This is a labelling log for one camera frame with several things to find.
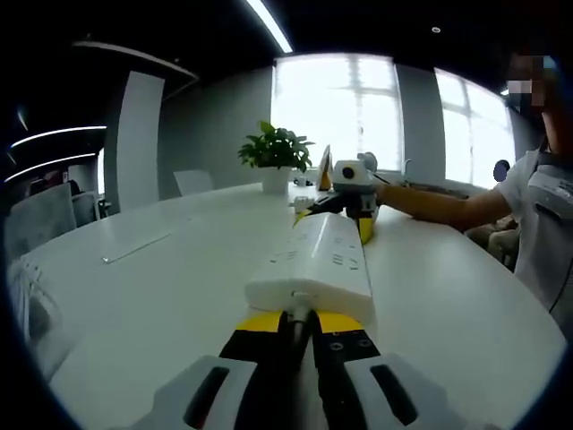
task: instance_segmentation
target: green leaves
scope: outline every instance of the green leaves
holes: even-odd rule
[[[273,133],[275,131],[275,127],[273,127],[266,121],[261,121],[260,126],[261,126],[261,131],[265,134]]]
[[[243,164],[260,168],[299,168],[303,172],[312,166],[307,146],[314,142],[306,142],[306,136],[296,136],[286,128],[275,128],[265,121],[260,121],[260,128],[263,134],[246,136],[250,142],[237,152]]]

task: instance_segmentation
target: white power strip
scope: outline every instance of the white power strip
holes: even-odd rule
[[[245,286],[250,306],[267,311],[299,305],[373,318],[372,291],[356,224],[333,213],[301,219]]]

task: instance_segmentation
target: white flower pot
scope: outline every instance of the white flower pot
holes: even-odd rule
[[[286,194],[291,168],[259,168],[262,191],[269,194]]]

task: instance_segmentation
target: potted plant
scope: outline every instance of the potted plant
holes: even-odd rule
[[[302,172],[307,165],[312,166],[309,159],[309,145],[306,136],[296,136],[285,128],[275,128],[261,121],[260,136],[247,136],[251,142],[246,143],[238,151],[243,164],[249,163],[262,173],[262,190],[265,193],[284,194],[288,186],[288,177],[293,168]]]

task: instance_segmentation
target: ceiling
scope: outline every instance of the ceiling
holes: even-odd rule
[[[513,51],[553,55],[569,70],[573,65],[565,47],[573,31],[552,0],[543,2],[543,9],[510,1],[453,8],[445,2],[443,7],[440,2],[380,0],[263,2],[296,54],[345,51],[393,56],[400,63],[461,74],[496,92],[504,86]],[[89,10],[57,10],[50,5],[45,11],[13,13],[10,29],[0,30],[3,64],[8,65],[0,105],[0,141],[5,148],[36,133],[104,125],[111,99],[122,90],[131,70],[166,78],[166,94],[190,81],[131,56],[72,47],[74,41],[96,40],[176,62],[199,75],[200,85],[270,65],[280,55],[244,0],[121,3],[93,4]],[[432,33],[433,26],[441,32]],[[21,125],[18,111],[29,131]],[[17,171],[97,151],[103,145],[103,133],[62,136],[22,145],[13,153],[18,166],[4,157],[0,168]]]

